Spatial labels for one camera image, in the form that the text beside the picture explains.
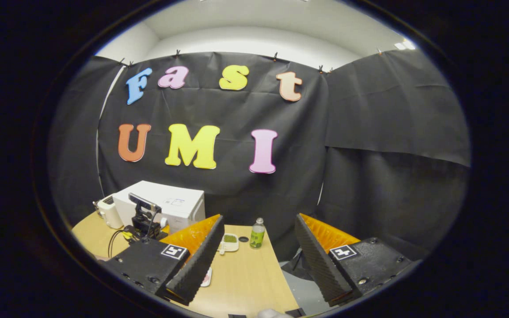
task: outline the bottle label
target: bottle label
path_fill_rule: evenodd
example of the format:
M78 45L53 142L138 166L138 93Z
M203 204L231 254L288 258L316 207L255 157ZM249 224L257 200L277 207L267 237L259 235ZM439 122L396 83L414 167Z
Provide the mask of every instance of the bottle label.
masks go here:
M263 237L264 237L264 232L256 233L255 231L251 231L251 247L253 247L253 248L261 247Z

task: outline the letter f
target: letter f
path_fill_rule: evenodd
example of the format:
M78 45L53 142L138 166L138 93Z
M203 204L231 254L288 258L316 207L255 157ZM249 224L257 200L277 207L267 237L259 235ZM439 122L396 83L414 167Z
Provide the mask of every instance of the letter f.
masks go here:
M140 91L139 88L144 89L147 86L147 78L146 76L152 73L152 68L148 68L139 74L131 77L125 84L129 86L129 99L127 100L127 105L131 105L137 99L143 97L144 93Z

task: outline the water bottle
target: water bottle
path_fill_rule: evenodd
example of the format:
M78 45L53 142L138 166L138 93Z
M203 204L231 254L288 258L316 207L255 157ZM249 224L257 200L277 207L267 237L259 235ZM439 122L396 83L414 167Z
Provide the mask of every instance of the water bottle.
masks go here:
M253 225L253 230L251 231L251 243L250 246L252 248L260 248L262 245L262 238L264 237L265 227L262 224L262 218L259 217L256 219L256 223Z

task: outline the yellow letter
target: yellow letter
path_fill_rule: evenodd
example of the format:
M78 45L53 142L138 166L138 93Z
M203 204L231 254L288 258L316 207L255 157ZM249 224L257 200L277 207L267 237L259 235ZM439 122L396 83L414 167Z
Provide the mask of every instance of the yellow letter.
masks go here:
M198 131L192 140L188 128L184 124L173 124L168 127L172 133L170 139L170 151L164 160L167 165L179 166L181 161L178 158L178 150L184 161L184 165L190 165L194 155L198 157L194 161L194 167L201 169L215 169L216 162L213 160L213 147L216 143L216 136L220 129L214 125L205 125Z
M247 77L244 75L249 74L249 68L240 65L230 65L224 68L220 78L220 87L222 89L232 89L240 91L247 86Z

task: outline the letter m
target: letter m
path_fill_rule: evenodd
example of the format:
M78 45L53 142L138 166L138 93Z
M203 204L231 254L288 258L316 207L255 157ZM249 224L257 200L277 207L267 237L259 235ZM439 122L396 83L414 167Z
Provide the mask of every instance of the letter m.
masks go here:
M220 129L214 125L205 125L198 131L196 137L192 140L188 128L184 124L173 124L168 127L172 133L170 140L170 151L168 157L164 160L167 165L179 166L181 163L178 158L178 152L188 166L198 153L194 161L194 167L201 169L215 169L216 162L213 160L213 148L216 142L216 136Z

